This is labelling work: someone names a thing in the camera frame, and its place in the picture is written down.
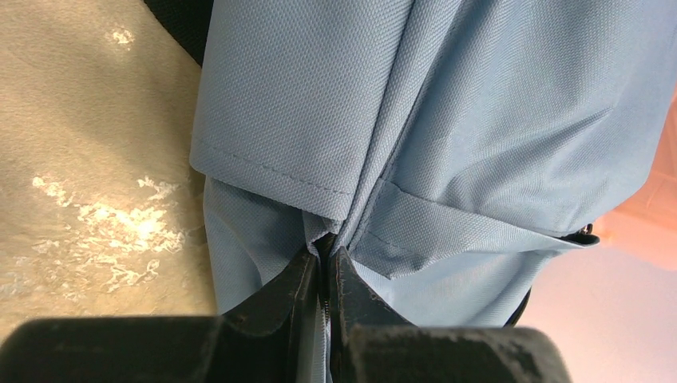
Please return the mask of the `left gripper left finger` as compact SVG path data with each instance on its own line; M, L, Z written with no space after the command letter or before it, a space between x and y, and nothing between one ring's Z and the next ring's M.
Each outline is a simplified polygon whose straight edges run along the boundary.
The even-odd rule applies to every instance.
M318 262L299 252L214 317L42 318L2 344L4 382L308 382Z

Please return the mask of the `blue student backpack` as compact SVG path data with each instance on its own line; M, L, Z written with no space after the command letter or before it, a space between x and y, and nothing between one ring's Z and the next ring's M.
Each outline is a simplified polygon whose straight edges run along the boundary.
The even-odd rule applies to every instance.
M541 270L649 177L676 81L673 1L149 1L201 70L217 311L318 262L419 327L516 327Z

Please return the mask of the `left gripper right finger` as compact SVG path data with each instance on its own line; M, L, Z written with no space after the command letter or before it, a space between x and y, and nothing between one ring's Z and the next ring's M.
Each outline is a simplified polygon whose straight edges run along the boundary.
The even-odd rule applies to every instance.
M335 382L571 380L550 338L521 327L419 327L361 279L345 248L328 269Z

